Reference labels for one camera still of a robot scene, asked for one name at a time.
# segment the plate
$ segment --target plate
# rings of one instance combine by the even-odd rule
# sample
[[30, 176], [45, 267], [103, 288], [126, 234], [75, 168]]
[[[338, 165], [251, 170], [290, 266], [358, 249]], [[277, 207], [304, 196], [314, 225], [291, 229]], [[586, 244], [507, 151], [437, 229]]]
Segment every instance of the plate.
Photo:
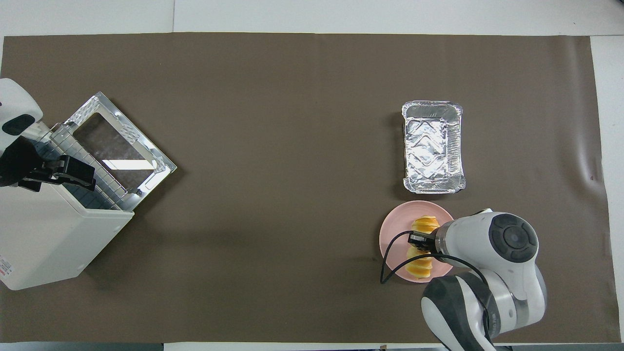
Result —
[[[390, 211], [390, 213], [386, 216], [386, 219], [384, 219], [383, 224], [381, 224], [381, 230], [379, 231], [379, 249], [381, 251], [381, 257], [383, 257], [386, 253], [386, 249], [388, 248], [388, 244], [390, 244], [390, 240], [392, 240], [392, 238], [400, 232], [411, 230], [414, 220], [424, 215], [434, 215], [440, 225], [453, 220], [453, 217], [451, 217], [445, 209], [434, 204], [433, 202], [417, 200], [398, 205]], [[411, 246], [407, 242], [407, 237], [408, 235], [404, 235], [392, 244], [392, 248], [390, 249], [390, 252], [388, 252], [388, 259], [386, 260], [386, 264], [390, 270], [396, 268], [399, 264], [401, 264], [401, 262], [407, 259], [407, 249]], [[428, 278], [418, 279], [411, 275], [405, 267], [399, 269], [396, 272], [396, 275], [410, 282], [428, 283], [433, 278], [446, 275], [451, 268], [452, 266], [450, 264], [434, 259], [431, 276]]]

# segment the brown mat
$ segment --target brown mat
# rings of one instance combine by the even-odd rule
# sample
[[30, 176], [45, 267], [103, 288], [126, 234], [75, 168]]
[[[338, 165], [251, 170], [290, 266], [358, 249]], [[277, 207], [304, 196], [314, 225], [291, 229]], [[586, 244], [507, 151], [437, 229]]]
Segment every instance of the brown mat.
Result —
[[[179, 170], [78, 278], [0, 286], [0, 341], [436, 342], [378, 282], [413, 199], [537, 230], [546, 316], [496, 341], [620, 341], [587, 37], [7, 37], [2, 76], [49, 126], [101, 90]], [[464, 107], [466, 190], [402, 187], [414, 99]]]

